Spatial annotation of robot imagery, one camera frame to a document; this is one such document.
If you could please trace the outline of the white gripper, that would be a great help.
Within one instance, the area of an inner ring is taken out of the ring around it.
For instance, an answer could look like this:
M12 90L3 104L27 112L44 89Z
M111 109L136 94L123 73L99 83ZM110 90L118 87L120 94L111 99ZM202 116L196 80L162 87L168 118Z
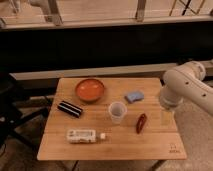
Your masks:
M174 115L171 110L180 105L183 102L183 98L168 86L164 86L159 92L159 102L163 108L167 109L162 111L161 121L164 126L168 126L172 123Z

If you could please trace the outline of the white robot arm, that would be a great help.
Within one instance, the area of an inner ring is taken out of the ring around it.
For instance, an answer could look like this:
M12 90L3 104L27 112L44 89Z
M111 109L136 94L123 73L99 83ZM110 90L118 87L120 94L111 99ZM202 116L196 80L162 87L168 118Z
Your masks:
M159 91L161 124L168 125L175 108L184 99L190 100L213 117L213 88L203 82L206 76L204 65L197 61L175 66L163 74L164 85Z

